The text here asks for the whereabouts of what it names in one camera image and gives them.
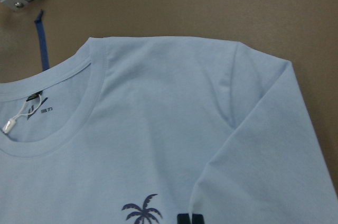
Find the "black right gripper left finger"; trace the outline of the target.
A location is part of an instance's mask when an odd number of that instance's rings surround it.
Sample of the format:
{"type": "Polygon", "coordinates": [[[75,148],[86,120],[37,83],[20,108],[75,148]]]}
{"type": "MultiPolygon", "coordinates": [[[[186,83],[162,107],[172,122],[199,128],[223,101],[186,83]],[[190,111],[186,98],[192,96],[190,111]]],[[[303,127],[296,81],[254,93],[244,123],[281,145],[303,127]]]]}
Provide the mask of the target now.
{"type": "Polygon", "coordinates": [[[177,215],[177,224],[190,224],[190,216],[188,213],[179,213],[177,215]]]}

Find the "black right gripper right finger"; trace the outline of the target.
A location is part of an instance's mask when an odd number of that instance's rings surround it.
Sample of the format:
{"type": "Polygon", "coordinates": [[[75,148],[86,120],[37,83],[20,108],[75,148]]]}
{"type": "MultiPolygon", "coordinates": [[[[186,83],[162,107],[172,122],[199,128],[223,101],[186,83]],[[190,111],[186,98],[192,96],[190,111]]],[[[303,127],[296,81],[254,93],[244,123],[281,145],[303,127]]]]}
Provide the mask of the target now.
{"type": "Polygon", "coordinates": [[[192,214],[192,224],[205,224],[202,214],[192,214]]]}

